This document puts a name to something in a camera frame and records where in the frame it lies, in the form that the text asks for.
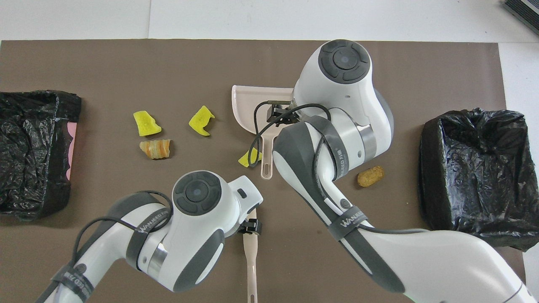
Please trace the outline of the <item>orange striped croissant piece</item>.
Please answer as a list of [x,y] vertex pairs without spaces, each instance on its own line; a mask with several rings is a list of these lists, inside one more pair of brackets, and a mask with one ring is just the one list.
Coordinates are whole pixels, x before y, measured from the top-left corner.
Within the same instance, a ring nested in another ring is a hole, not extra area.
[[141,141],[139,148],[150,159],[167,159],[170,157],[170,144],[172,140]]

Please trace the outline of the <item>dark ribbed object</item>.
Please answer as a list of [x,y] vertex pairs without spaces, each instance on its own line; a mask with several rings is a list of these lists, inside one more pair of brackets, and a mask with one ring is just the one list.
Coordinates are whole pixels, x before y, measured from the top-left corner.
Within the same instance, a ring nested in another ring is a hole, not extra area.
[[539,0],[504,0],[503,5],[513,15],[539,27]]

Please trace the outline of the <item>pink bin with black bag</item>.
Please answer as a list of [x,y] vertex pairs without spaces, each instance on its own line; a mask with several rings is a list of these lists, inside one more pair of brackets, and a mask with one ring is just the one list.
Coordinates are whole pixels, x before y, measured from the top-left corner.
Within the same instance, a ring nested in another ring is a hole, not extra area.
[[0,92],[0,215],[34,221],[66,207],[69,123],[82,99],[57,90]]

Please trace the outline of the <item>small yellow sponge piece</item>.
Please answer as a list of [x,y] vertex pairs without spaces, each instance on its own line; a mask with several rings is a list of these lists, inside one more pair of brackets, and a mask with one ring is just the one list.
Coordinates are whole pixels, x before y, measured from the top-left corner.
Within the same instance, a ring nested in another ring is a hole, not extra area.
[[256,148],[248,150],[238,162],[244,167],[253,167],[263,158],[263,153],[259,152]]

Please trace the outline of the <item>brown bread nugget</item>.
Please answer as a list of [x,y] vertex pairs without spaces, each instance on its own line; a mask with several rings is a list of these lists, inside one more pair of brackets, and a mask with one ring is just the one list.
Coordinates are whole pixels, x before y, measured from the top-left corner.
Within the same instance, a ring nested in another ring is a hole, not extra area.
[[383,167],[377,165],[359,173],[357,176],[357,182],[361,187],[369,187],[381,181],[384,176],[385,171]]

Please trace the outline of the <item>beige brush black bristles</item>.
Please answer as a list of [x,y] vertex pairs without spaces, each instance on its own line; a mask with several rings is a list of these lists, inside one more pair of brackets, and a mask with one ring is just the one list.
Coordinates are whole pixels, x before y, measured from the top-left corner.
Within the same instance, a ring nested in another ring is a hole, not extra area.
[[247,264],[248,303],[258,303],[256,258],[258,253],[258,235],[243,234],[244,252]]

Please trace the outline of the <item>beige plastic dustpan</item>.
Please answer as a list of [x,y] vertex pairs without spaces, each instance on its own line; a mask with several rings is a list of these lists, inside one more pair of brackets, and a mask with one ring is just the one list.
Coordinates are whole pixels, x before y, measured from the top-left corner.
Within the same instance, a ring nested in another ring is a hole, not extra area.
[[[256,134],[254,126],[254,110],[263,101],[291,101],[292,88],[260,88],[254,86],[233,85],[232,111],[235,119],[245,130]],[[271,126],[261,136],[261,178],[271,180],[273,174],[273,143],[279,132],[287,125]]]

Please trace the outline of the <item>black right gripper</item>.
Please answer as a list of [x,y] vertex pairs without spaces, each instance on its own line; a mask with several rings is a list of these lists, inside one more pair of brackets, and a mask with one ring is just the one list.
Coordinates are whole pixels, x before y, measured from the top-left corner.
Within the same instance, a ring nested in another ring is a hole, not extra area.
[[[281,117],[281,115],[292,111],[291,106],[285,106],[281,104],[271,104],[270,109],[267,112],[266,122],[275,122],[276,126],[290,125],[299,122],[299,116],[292,112],[287,117]],[[259,236],[262,231],[262,223],[259,220],[252,220],[252,234]],[[240,225],[237,229],[240,234],[249,234],[249,227],[247,225]]]

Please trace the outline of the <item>brown paper mat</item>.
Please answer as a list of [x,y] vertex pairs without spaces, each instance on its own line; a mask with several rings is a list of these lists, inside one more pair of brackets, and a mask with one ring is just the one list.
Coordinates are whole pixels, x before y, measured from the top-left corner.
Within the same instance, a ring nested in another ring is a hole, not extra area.
[[[46,218],[0,217],[0,303],[34,303],[71,258],[78,232],[118,199],[140,190],[171,194],[176,180],[210,170],[246,175],[264,201],[257,257],[260,303],[410,303],[385,291],[337,243],[274,171],[237,160],[253,135],[232,113],[233,85],[292,88],[322,41],[56,40],[3,41],[0,91],[61,90],[83,99],[68,205]],[[418,207],[423,124],[447,111],[506,108],[495,43],[373,42],[363,45],[373,83],[391,106],[388,151],[336,182],[382,229],[426,228]],[[215,115],[201,136],[188,122],[205,105]],[[162,132],[139,136],[133,113],[147,111]],[[141,141],[170,139],[170,157],[150,159]],[[382,166],[369,187],[358,174]]]

